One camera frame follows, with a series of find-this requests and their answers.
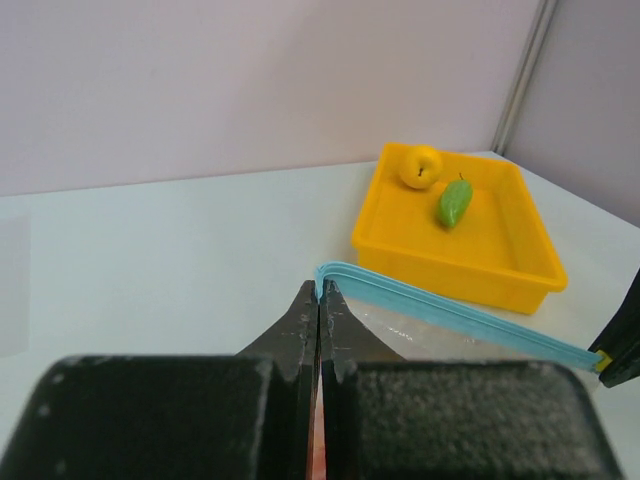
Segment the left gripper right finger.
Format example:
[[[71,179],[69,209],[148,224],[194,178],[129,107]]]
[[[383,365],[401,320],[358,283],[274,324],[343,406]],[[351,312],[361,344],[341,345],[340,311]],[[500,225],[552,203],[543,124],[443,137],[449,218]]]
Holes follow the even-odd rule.
[[[408,361],[319,303],[330,479],[620,479],[587,388],[547,361]]]

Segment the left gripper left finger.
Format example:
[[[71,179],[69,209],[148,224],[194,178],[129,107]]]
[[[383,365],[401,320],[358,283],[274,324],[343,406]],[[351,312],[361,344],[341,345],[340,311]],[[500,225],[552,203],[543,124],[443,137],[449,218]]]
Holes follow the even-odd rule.
[[[35,385],[1,458],[5,479],[305,479],[312,470],[319,304],[232,356],[85,355]]]

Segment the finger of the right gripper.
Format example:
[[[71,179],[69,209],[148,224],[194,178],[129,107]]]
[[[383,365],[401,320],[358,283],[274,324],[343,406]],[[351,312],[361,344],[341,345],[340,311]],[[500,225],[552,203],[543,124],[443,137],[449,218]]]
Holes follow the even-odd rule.
[[[636,273],[617,312],[589,347],[601,357],[595,369],[607,388],[639,377],[639,301]]]

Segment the clear zip top bag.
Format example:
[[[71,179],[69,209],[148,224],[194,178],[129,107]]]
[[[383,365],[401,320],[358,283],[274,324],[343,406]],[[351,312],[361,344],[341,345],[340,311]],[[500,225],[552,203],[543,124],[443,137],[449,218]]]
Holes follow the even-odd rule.
[[[408,360],[542,360],[569,368],[591,391],[602,357],[517,323],[345,262],[315,271],[354,316]]]

